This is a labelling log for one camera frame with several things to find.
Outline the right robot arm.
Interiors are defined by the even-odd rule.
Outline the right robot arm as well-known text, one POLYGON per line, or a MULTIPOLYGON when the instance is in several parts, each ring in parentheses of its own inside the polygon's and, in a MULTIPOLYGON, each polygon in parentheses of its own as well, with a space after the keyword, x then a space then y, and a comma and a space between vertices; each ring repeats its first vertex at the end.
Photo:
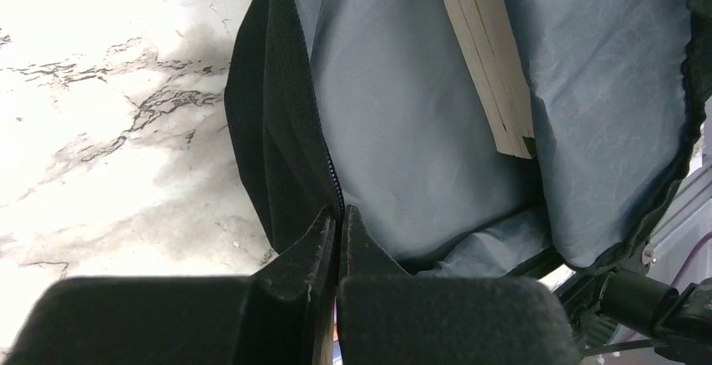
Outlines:
POLYGON ((564 303, 544 284, 412 276, 369 235, 357 207, 343 220, 337 323, 346 364, 578 364, 643 348, 710 363, 709 279, 678 291, 618 270, 593 278, 585 292, 585 308, 641 339, 581 349, 564 303))

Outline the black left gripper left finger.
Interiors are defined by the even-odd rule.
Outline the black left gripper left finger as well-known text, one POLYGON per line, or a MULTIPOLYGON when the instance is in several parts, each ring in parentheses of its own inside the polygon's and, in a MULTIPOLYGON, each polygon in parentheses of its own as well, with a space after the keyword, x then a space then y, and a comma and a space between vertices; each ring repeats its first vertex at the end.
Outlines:
POLYGON ((65 279, 37 301, 10 364, 326 364, 337 223, 250 276, 65 279))

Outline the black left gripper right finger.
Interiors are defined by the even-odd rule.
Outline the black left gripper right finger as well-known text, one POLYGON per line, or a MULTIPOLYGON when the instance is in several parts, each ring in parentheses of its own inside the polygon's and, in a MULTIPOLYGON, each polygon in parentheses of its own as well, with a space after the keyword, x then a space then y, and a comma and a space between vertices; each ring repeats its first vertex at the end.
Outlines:
POLYGON ((341 231, 337 323, 347 364, 578 364, 558 298, 522 277, 408 274, 356 206, 341 231))

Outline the yellow-green treehouse book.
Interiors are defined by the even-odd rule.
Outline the yellow-green treehouse book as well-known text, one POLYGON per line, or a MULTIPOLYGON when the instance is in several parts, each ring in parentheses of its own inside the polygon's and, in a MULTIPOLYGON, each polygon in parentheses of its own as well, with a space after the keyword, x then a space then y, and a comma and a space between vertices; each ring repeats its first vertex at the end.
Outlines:
POLYGON ((443 0, 499 153, 537 155, 531 94, 521 64, 487 34, 476 0, 443 0))

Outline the black student backpack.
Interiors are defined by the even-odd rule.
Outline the black student backpack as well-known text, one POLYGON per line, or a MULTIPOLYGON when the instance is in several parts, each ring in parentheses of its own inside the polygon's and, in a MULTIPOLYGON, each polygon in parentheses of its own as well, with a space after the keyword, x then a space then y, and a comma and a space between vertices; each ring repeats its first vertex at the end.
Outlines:
POLYGON ((596 272, 649 238, 704 121, 711 0, 482 5, 510 17, 534 159, 496 150, 443 0, 251 2, 225 109, 276 252, 347 206, 423 275, 596 272))

